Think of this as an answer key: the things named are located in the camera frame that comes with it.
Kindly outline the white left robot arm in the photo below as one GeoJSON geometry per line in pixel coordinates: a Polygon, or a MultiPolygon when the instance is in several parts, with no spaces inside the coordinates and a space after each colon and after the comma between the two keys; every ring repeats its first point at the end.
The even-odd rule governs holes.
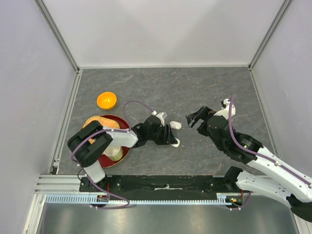
{"type": "Polygon", "coordinates": [[[176,121],[165,123],[164,119],[164,112],[150,115],[143,123],[128,129],[109,128],[93,120],[68,140],[71,158],[86,172],[90,186],[101,192],[105,190],[107,180],[99,158],[108,147],[138,148],[147,141],[156,145],[180,145],[172,130],[180,130],[182,124],[176,121]]]}

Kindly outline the white square charging case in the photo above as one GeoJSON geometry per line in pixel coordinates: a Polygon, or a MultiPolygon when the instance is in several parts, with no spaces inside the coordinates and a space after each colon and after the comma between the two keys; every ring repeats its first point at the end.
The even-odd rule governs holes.
{"type": "Polygon", "coordinates": [[[176,139],[176,143],[175,144],[171,144],[171,146],[177,148],[180,145],[180,140],[176,139]]]}

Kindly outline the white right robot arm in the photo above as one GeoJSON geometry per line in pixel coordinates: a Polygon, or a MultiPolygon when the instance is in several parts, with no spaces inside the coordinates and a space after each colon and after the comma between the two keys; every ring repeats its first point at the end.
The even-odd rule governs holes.
{"type": "Polygon", "coordinates": [[[235,106],[223,104],[214,111],[202,106],[197,112],[186,115],[189,127],[199,120],[199,134],[209,137],[218,150],[232,160],[253,167],[272,180],[267,181],[237,169],[236,175],[223,179],[223,186],[229,192],[238,188],[256,192],[286,205],[301,219],[312,220],[312,179],[275,156],[267,147],[250,135],[237,132],[232,127],[235,106]]]}

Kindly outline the white oval charging case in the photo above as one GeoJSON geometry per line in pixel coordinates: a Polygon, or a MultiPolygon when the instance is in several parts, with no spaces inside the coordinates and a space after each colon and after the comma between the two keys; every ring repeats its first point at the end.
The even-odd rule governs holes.
{"type": "Polygon", "coordinates": [[[172,129],[175,129],[175,130],[180,130],[182,128],[182,123],[177,122],[177,121],[171,121],[169,125],[172,129]]]}

